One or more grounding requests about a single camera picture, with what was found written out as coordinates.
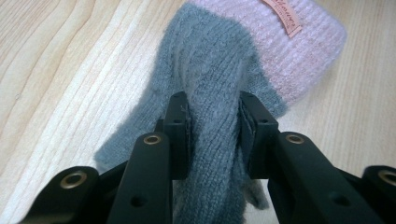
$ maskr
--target wood grain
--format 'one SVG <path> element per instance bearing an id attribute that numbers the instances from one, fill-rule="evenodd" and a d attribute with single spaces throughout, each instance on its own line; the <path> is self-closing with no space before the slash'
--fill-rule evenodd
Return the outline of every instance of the wood grain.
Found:
<path id="1" fill-rule="evenodd" d="M 21 220 L 57 173 L 93 153 L 135 106 L 168 22 L 160 0 L 0 1 L 0 223 Z M 327 76 L 279 120 L 354 175 L 396 166 L 396 2 L 320 0 L 348 32 Z M 277 223 L 247 210 L 247 223 Z"/>

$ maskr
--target metal screw hole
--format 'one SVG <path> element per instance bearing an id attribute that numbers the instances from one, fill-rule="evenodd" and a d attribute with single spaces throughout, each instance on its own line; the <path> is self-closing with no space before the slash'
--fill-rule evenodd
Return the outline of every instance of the metal screw hole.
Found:
<path id="1" fill-rule="evenodd" d="M 379 177 L 388 184 L 396 187 L 396 173 L 388 170 L 378 172 Z"/>
<path id="2" fill-rule="evenodd" d="M 61 181 L 61 188 L 73 189 L 80 186 L 87 180 L 87 174 L 82 171 L 76 171 L 70 175 L 65 176 Z"/>
<path id="3" fill-rule="evenodd" d="M 295 134 L 288 134 L 286 136 L 286 140 L 294 144 L 302 144 L 304 142 L 304 139 L 302 137 Z"/>
<path id="4" fill-rule="evenodd" d="M 150 135 L 143 140 L 147 145 L 155 145 L 161 142 L 161 137 L 158 135 Z"/>

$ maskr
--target hole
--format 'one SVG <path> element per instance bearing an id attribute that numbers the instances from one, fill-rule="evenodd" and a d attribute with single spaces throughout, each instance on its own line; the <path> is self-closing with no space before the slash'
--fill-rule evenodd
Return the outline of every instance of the hole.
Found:
<path id="1" fill-rule="evenodd" d="M 147 145 L 155 145 L 161 142 L 161 137 L 158 135 L 150 135 L 143 140 Z"/>
<path id="2" fill-rule="evenodd" d="M 304 142 L 304 139 L 302 137 L 295 134 L 288 134 L 286 136 L 286 140 L 294 144 L 302 144 Z"/>
<path id="3" fill-rule="evenodd" d="M 143 207 L 148 200 L 143 196 L 134 196 L 131 200 L 131 206 L 133 207 Z"/>
<path id="4" fill-rule="evenodd" d="M 330 198 L 330 200 L 332 200 L 337 205 L 344 206 L 344 207 L 350 206 L 349 199 L 346 196 L 341 195 L 338 192 L 330 193 L 329 194 L 329 198 Z"/>
<path id="5" fill-rule="evenodd" d="M 76 184 L 81 179 L 80 175 L 71 175 L 66 179 L 67 184 Z"/>
<path id="6" fill-rule="evenodd" d="M 378 172 L 379 177 L 390 185 L 396 187 L 396 173 L 388 170 Z"/>
<path id="7" fill-rule="evenodd" d="M 73 189 L 80 186 L 87 179 L 87 174 L 82 171 L 76 171 L 70 175 L 65 176 L 61 180 L 61 188 Z"/>

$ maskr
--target black plastic part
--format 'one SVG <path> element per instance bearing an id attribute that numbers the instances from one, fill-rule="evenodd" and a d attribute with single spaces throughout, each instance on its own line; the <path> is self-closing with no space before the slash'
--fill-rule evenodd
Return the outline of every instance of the black plastic part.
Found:
<path id="1" fill-rule="evenodd" d="M 278 123 L 255 95 L 241 91 L 240 99 L 240 141 L 244 164 L 250 178 L 267 179 L 267 153 L 279 134 Z"/>
<path id="2" fill-rule="evenodd" d="M 383 223 L 306 136 L 281 133 L 273 153 L 279 163 L 270 168 L 270 181 L 275 184 L 269 190 L 281 223 Z M 275 190 L 276 185 L 287 190 Z M 290 199 L 294 199 L 292 212 L 279 213 Z"/>
<path id="3" fill-rule="evenodd" d="M 189 108 L 183 91 L 174 94 L 169 101 L 163 132 L 169 137 L 172 150 L 171 177 L 173 180 L 185 179 L 190 169 L 191 148 Z"/>
<path id="4" fill-rule="evenodd" d="M 21 223 L 78 223 L 98 179 L 99 174 L 91 167 L 63 170 L 41 190 Z"/>
<path id="5" fill-rule="evenodd" d="M 134 145 L 107 223 L 172 223 L 170 148 L 163 133 L 147 133 Z"/>
<path id="6" fill-rule="evenodd" d="M 362 195 L 387 223 L 395 222 L 396 169 L 388 166 L 370 166 L 361 179 Z"/>

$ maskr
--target wooden surface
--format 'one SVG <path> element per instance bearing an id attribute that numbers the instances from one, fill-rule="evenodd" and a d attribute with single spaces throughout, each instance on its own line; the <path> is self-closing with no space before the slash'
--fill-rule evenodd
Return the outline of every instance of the wooden surface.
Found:
<path id="1" fill-rule="evenodd" d="M 0 223 L 93 153 L 134 107 L 179 1 L 0 1 Z M 396 166 L 395 1 L 318 1 L 348 39 L 327 76 L 279 120 L 354 175 Z M 276 223 L 272 209 L 247 223 Z"/>

